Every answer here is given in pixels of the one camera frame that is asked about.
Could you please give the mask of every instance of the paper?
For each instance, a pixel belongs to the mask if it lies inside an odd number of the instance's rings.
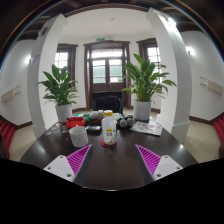
[[[152,134],[152,135],[158,135],[158,136],[161,135],[162,129],[163,129],[162,126],[153,120],[150,120],[149,123],[138,121],[131,128],[131,130],[133,131],[142,132],[146,134]]]

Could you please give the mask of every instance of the mug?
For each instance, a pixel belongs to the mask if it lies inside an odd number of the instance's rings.
[[[88,136],[86,128],[82,126],[76,126],[69,130],[69,134],[72,140],[72,144],[75,147],[83,147],[88,144]]]

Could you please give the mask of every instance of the light fixture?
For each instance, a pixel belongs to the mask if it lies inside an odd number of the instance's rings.
[[[25,58],[25,64],[26,64],[26,65],[28,65],[28,64],[29,64],[30,59],[31,59],[31,56],[30,56],[30,55],[29,55],[29,56],[27,56],[27,57]]]
[[[166,21],[170,26],[172,26],[172,27],[176,26],[175,21],[171,17],[166,18]]]
[[[191,47],[186,47],[186,51],[189,55],[194,55],[194,50]]]

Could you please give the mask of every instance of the bottle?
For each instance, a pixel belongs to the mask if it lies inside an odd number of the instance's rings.
[[[116,143],[117,121],[113,118],[112,115],[112,110],[105,110],[104,118],[102,119],[103,141],[106,145],[113,145]]]

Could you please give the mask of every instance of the white flower pot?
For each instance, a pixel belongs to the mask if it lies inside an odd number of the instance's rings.
[[[56,112],[58,115],[58,121],[63,123],[67,120],[67,118],[72,117],[72,105],[71,104],[66,104],[62,106],[55,106]]]
[[[151,111],[150,102],[138,102],[134,100],[134,119],[139,121],[149,120]]]

